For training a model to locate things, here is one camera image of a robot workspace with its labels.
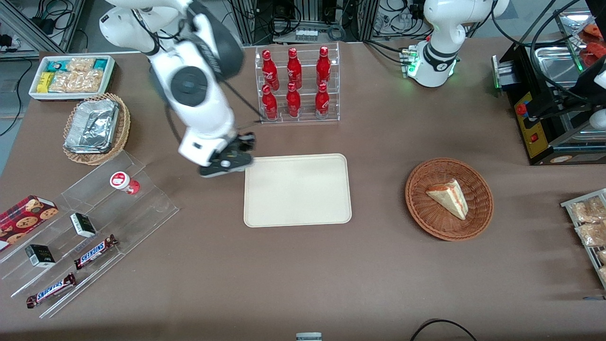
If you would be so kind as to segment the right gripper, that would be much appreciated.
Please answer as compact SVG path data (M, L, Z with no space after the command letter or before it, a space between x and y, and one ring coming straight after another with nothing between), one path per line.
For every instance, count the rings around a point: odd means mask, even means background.
M203 168L246 168L254 162L249 153L256 146L256 135L246 133L238 135L238 147L241 152L234 152L233 158L227 154L229 145L237 138L237 129L218 130L215 134L204 134L194 127L186 128L179 153L186 159Z

